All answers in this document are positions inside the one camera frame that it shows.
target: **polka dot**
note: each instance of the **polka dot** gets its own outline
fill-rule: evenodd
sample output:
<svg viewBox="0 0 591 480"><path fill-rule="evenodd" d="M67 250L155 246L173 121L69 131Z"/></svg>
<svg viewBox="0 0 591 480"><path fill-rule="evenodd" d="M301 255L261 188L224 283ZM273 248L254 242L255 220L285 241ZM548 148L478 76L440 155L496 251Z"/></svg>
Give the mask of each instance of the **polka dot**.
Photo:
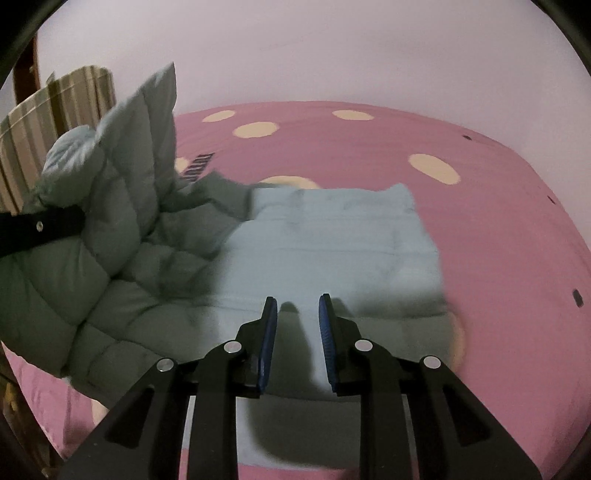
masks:
<svg viewBox="0 0 591 480"><path fill-rule="evenodd" d="M226 118L230 118L231 116L236 115L234 110L222 110L221 112L212 113L205 117L202 122L205 123L212 123L212 122L219 122L221 120L225 120Z"/></svg>
<svg viewBox="0 0 591 480"><path fill-rule="evenodd" d="M581 308L583 305L585 305L585 302L583 301L583 296L580 294L578 290L573 290L573 298L574 302L577 304L577 307Z"/></svg>
<svg viewBox="0 0 591 480"><path fill-rule="evenodd" d="M179 157L174 161L174 169L181 173L189 166L189 161L184 157Z"/></svg>
<svg viewBox="0 0 591 480"><path fill-rule="evenodd" d="M416 153L411 155L408 161L418 171L445 185L455 185L460 181L460 176L452 166L433 155Z"/></svg>
<svg viewBox="0 0 591 480"><path fill-rule="evenodd" d="M285 175L280 175L278 177L269 177L265 180L261 180L261 183L291 185L293 187L298 187L306 190L316 190L320 188L320 186L315 181L312 181L310 179L305 179L304 177L288 177Z"/></svg>
<svg viewBox="0 0 591 480"><path fill-rule="evenodd" d="M343 120L373 120L373 116L357 110L335 110L333 115Z"/></svg>
<svg viewBox="0 0 591 480"><path fill-rule="evenodd" d="M278 129L279 125L273 122L254 122L238 127L233 131L233 134L238 138L260 138L272 135Z"/></svg>

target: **striped fabric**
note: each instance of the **striped fabric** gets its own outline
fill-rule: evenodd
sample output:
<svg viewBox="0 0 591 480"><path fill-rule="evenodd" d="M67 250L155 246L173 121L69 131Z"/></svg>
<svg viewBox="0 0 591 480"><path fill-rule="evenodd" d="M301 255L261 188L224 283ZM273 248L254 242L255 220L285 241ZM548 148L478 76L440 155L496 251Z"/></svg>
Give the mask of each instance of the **striped fabric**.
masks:
<svg viewBox="0 0 591 480"><path fill-rule="evenodd" d="M20 212L59 136L78 125L96 128L114 104L111 72L86 66L17 105L0 122L0 212Z"/></svg>
<svg viewBox="0 0 591 480"><path fill-rule="evenodd" d="M191 163L191 165L183 172L183 178L188 181L197 181L212 157L213 153L198 155L197 158L193 160L193 163Z"/></svg>

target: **quilted fabric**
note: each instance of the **quilted fabric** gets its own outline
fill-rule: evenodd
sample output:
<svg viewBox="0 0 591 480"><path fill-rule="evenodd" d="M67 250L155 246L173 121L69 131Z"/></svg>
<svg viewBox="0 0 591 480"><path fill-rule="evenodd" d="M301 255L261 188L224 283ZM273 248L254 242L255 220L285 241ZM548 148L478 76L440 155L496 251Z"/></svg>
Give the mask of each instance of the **quilted fabric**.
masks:
<svg viewBox="0 0 591 480"><path fill-rule="evenodd" d="M175 101L169 66L111 110L96 132L78 127L60 137L24 212L78 204L86 212L85 229L79 237L0 259L0 338L107 405L159 356L174 353L147 349L129 335L133 323L149 323L150 308L166 294L167 275L206 264L248 211L248 187L215 174L193 184L176 175ZM207 225L192 238L200 248L183 251L177 232L194 222ZM168 240L178 248L159 245ZM120 275L145 251L158 252L150 266L162 281L153 279L152 290L141 271L137 282ZM112 309L100 307L112 307L113 298L125 306L109 316Z"/></svg>

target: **pink bedsheet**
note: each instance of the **pink bedsheet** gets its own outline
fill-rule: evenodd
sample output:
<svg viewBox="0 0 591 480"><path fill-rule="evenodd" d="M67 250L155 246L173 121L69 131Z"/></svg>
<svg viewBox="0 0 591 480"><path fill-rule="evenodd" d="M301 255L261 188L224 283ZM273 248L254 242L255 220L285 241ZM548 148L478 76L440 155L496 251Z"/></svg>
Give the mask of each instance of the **pink bedsheet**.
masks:
<svg viewBox="0 0 591 480"><path fill-rule="evenodd" d="M180 161L183 167L214 153L205 173L216 169L245 183L274 176L303 177L321 188L405 183L440 250L447 298L463 319L460 377L544 478L556 472L591 422L591 377L585 374L591 364L591 254L521 157L462 127L334 102L189 113L177 118L177 139L177 155L188 160ZM71 451L84 434L72 440L67 430L89 431L87 399L56 387L57 380L42 372L27 381L33 374L24 372L33 367L15 358L11 363L23 371L24 393L40 423L58 447ZM348 475L354 474L241 467L241 479L253 480Z"/></svg>

